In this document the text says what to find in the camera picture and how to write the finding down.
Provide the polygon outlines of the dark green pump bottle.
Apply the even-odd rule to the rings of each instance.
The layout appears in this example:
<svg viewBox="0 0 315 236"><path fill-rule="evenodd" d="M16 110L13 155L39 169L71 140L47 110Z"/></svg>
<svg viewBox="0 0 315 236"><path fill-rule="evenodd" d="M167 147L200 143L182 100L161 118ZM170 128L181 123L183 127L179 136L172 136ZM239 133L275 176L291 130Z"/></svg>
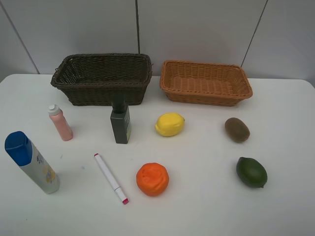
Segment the dark green pump bottle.
<svg viewBox="0 0 315 236"><path fill-rule="evenodd" d="M127 144L131 134L131 123L129 107L123 94L113 97L110 120L116 143Z"/></svg>

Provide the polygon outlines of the orange fruit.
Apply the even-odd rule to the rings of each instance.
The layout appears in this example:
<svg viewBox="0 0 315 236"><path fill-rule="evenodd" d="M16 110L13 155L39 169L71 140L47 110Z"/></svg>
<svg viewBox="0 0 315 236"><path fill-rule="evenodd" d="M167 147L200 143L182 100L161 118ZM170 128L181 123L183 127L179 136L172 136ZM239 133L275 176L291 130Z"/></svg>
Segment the orange fruit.
<svg viewBox="0 0 315 236"><path fill-rule="evenodd" d="M138 188L147 196L159 196L169 184L167 169L159 163L146 163L138 170L136 183Z"/></svg>

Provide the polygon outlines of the brown kiwi fruit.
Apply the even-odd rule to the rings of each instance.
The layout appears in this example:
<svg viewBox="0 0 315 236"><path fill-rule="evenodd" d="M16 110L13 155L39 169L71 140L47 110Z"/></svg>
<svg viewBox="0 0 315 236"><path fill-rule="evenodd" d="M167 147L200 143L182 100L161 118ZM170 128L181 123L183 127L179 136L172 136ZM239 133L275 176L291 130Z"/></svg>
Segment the brown kiwi fruit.
<svg viewBox="0 0 315 236"><path fill-rule="evenodd" d="M224 124L228 136L237 143L245 142L250 131L248 127L238 118L229 118Z"/></svg>

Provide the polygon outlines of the white marker red caps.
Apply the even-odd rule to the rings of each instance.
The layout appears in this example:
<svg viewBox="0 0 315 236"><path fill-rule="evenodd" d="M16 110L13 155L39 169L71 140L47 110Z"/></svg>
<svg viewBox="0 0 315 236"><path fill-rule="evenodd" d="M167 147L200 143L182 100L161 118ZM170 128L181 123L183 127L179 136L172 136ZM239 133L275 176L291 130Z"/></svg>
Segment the white marker red caps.
<svg viewBox="0 0 315 236"><path fill-rule="evenodd" d="M126 205L129 203L129 199L125 195L124 191L122 190L121 186L116 181L114 175L106 165L105 161L102 159L102 157L96 153L94 155L94 159L97 162L99 168L101 169L102 173L110 183L112 189L114 190L115 194L118 196L118 198L121 200L123 205Z"/></svg>

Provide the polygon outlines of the pink bottle white cap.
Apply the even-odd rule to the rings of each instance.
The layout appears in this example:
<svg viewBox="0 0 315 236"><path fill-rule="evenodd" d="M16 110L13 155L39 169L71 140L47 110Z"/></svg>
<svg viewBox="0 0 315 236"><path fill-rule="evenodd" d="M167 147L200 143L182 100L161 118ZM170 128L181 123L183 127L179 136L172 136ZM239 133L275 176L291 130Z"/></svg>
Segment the pink bottle white cap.
<svg viewBox="0 0 315 236"><path fill-rule="evenodd" d="M56 104L50 105L48 108L49 118L55 125L61 139L63 141L69 141L73 138L73 132L69 127L64 115L63 111Z"/></svg>

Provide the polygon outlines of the dark green avocado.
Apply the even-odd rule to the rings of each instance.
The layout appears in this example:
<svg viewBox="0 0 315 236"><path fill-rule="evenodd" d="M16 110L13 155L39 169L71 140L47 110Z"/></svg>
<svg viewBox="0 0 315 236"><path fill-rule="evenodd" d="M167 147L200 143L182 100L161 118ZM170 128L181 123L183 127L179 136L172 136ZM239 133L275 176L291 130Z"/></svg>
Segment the dark green avocado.
<svg viewBox="0 0 315 236"><path fill-rule="evenodd" d="M264 188L268 180L265 168L253 158L240 157L236 173L241 182L250 188Z"/></svg>

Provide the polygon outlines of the white bottle blue cap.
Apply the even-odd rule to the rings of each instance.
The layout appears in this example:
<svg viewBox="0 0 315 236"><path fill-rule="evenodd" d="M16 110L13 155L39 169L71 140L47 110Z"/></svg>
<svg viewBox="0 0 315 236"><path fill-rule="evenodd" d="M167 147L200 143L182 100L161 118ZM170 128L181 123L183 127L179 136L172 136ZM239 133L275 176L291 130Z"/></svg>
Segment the white bottle blue cap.
<svg viewBox="0 0 315 236"><path fill-rule="evenodd" d="M58 175L25 133L16 131L9 134L4 148L19 168L46 194L59 190Z"/></svg>

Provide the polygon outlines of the yellow lemon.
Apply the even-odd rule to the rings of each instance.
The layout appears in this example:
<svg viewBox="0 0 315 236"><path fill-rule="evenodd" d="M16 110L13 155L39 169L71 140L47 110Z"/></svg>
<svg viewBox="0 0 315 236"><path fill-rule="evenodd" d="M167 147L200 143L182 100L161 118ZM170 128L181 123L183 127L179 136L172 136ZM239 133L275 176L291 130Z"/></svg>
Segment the yellow lemon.
<svg viewBox="0 0 315 236"><path fill-rule="evenodd" d="M182 132L185 119L178 113L166 113L161 115L155 124L155 130L164 137L175 136Z"/></svg>

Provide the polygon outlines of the orange wicker basket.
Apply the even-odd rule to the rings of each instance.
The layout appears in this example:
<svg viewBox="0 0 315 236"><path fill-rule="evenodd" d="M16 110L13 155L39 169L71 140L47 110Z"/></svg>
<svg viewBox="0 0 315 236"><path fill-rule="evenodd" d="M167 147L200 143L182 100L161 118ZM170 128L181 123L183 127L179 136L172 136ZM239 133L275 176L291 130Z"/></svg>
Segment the orange wicker basket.
<svg viewBox="0 0 315 236"><path fill-rule="evenodd" d="M244 70L230 64L167 60L159 85L173 102L231 107L253 95Z"/></svg>

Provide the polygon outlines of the dark brown wicker basket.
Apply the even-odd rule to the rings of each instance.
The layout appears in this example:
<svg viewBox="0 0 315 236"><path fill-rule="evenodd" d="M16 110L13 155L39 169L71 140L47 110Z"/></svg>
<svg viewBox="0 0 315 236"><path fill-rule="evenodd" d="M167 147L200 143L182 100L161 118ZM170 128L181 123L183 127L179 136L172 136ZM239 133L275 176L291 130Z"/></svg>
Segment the dark brown wicker basket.
<svg viewBox="0 0 315 236"><path fill-rule="evenodd" d="M117 94L128 105L139 105L151 77L151 59L145 54L75 54L62 61L51 85L74 106L110 106Z"/></svg>

